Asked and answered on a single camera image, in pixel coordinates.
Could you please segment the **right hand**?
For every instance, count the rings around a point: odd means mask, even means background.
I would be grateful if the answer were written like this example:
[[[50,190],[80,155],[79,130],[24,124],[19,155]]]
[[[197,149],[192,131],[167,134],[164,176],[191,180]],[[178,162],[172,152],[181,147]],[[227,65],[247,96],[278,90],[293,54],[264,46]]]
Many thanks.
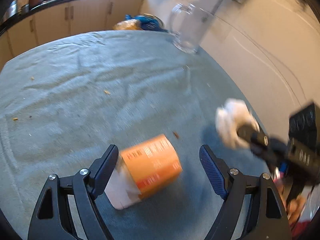
[[[305,230],[319,210],[319,185],[313,189],[307,186],[298,197],[287,204],[284,178],[277,176],[274,183],[287,211],[289,225],[292,230]]]

